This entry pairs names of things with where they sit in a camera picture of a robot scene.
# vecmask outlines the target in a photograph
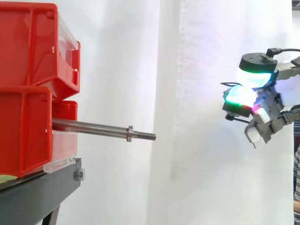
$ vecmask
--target led light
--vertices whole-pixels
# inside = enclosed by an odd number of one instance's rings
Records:
[[[253,106],[253,103],[256,100],[256,93],[247,87],[236,85],[229,91],[226,101],[232,102],[235,104],[246,105],[249,107]]]
[[[260,88],[264,86],[271,78],[271,73],[250,73],[238,68],[237,70],[238,82],[249,88]]]

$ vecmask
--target black cable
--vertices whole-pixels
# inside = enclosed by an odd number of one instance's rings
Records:
[[[234,118],[233,120],[236,120],[236,121],[239,121],[239,122],[243,122],[243,123],[249,123],[249,121],[247,121],[247,120],[241,120],[241,119],[237,119],[237,118]]]
[[[297,48],[284,48],[284,49],[281,49],[281,48],[269,48],[267,50],[267,53],[266,53],[266,56],[269,56],[269,57],[274,57],[274,55],[278,55],[282,52],[300,52],[300,49],[297,49]]]
[[[240,85],[240,83],[235,83],[235,82],[224,82],[224,83],[221,83],[221,85],[225,85],[227,87],[234,87],[236,85]]]
[[[281,49],[281,52],[300,52],[300,49],[298,49],[298,48],[285,48],[285,49]]]

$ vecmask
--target steel shaft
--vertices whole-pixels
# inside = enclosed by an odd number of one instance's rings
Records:
[[[132,138],[151,141],[156,140],[156,134],[134,131],[133,126],[129,126],[128,128],[113,127],[101,124],[79,122],[75,120],[52,119],[52,128],[53,130],[58,131],[122,138],[126,139],[128,142],[131,142]]]

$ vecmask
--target white fingertip pad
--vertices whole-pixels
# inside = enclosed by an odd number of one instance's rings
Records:
[[[261,138],[257,142],[254,142],[253,145],[256,149],[259,149],[259,148],[262,148],[263,146],[265,146],[266,143],[264,142],[263,138]]]
[[[259,139],[261,138],[255,127],[249,128],[247,131],[247,135],[252,143],[259,141]]]
[[[267,114],[267,112],[265,111],[264,108],[259,108],[258,110],[256,110],[256,113],[260,116],[263,123],[267,123],[267,122],[270,121],[270,117],[269,117],[269,115]]]

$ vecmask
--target red storage bin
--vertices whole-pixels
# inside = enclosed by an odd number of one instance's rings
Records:
[[[79,92],[80,43],[57,6],[0,2],[0,85],[46,86],[54,101]]]
[[[47,87],[0,86],[0,108],[0,175],[19,178],[52,161],[52,114],[77,119],[77,103],[52,103]]]

